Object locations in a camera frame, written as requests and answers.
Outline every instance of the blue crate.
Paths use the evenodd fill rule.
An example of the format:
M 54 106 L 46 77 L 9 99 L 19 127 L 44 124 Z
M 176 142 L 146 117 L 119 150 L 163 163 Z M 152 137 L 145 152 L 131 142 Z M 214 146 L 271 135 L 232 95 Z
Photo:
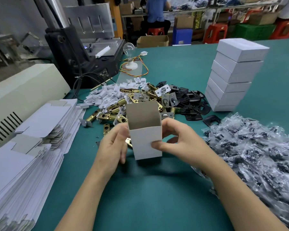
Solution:
M 173 28 L 172 45 L 188 45 L 192 42 L 193 29 Z

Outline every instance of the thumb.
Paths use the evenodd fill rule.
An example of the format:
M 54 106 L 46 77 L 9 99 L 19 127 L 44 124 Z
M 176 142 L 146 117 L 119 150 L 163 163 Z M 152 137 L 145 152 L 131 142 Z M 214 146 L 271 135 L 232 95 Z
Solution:
M 165 151 L 173 155 L 177 154 L 177 144 L 175 143 L 165 143 L 162 141 L 156 141 L 151 143 L 151 147 L 159 151 Z
M 127 128 L 127 127 L 122 127 L 122 128 L 119 130 L 119 132 L 118 132 L 118 134 L 117 134 L 117 136 L 116 136 L 116 139 L 115 139 L 115 141 L 113 142 L 112 145 L 113 145 L 115 148 L 121 149 L 122 146 L 123 146 L 123 144 L 125 143 L 126 138 L 127 138 L 128 136 L 129 136 L 129 130 L 128 130 L 128 128 Z

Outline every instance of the green table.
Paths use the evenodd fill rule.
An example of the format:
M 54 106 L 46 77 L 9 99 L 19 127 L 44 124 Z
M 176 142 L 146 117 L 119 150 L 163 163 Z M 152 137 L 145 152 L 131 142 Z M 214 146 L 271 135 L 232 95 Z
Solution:
M 236 110 L 262 124 L 278 124 L 289 134 L 289 39 L 260 43 L 270 47 L 270 51 Z M 149 52 L 143 57 L 149 68 L 147 81 L 167 81 L 204 92 L 216 47 L 217 44 L 145 49 Z M 82 90 L 81 97 L 87 93 Z M 95 109 L 89 108 L 85 118 Z M 216 114 L 220 118 L 227 115 Z M 187 122 L 181 115 L 175 119 L 203 135 L 203 122 Z M 80 127 L 34 231 L 54 230 L 64 215 L 92 166 L 98 149 L 95 142 L 103 136 L 102 126 L 95 122 L 93 128 Z M 176 157 L 163 156 L 158 165 L 140 167 L 132 151 L 128 152 L 127 171 L 119 166 L 105 188 L 94 230 L 233 230 L 220 201 L 208 191 L 208 182 Z

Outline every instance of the white cardboard box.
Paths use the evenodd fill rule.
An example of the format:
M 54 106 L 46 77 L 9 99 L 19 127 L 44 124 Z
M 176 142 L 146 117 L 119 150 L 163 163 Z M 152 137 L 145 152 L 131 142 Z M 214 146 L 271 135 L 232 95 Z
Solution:
M 162 156 L 161 151 L 151 147 L 152 142 L 162 140 L 162 121 L 157 101 L 127 104 L 126 116 L 135 160 Z
M 223 92 L 247 91 L 251 82 L 226 83 L 217 73 L 211 70 L 210 78 Z
M 235 105 L 217 106 L 214 104 L 211 96 L 208 93 L 206 93 L 206 99 L 210 104 L 213 112 L 234 111 L 236 107 Z
M 256 73 L 250 73 L 249 71 L 243 71 L 241 73 L 230 73 L 215 60 L 213 61 L 211 69 L 227 83 L 251 82 L 256 75 Z
M 222 99 L 219 99 L 216 94 L 212 91 L 212 89 L 207 85 L 205 96 L 210 96 L 212 98 L 213 103 L 216 106 L 237 106 L 240 103 L 240 99 L 238 99 L 235 95 L 225 96 Z
M 269 49 L 242 38 L 222 39 L 217 46 L 217 51 L 236 62 L 263 61 Z
M 242 100 L 246 94 L 246 91 L 240 92 L 223 92 L 219 86 L 211 79 L 208 80 L 208 86 L 215 93 L 215 95 L 220 99 L 231 99 L 231 100 Z
M 246 71 L 249 73 L 258 73 L 263 64 L 263 61 L 235 62 L 220 52 L 216 53 L 215 61 L 230 73 L 244 73 Z

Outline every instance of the stack of white boxes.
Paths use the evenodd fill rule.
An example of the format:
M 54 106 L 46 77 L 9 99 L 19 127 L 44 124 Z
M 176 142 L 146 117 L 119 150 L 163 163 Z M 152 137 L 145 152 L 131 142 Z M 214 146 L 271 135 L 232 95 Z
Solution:
M 235 109 L 259 72 L 268 50 L 242 38 L 219 41 L 205 92 L 214 112 Z

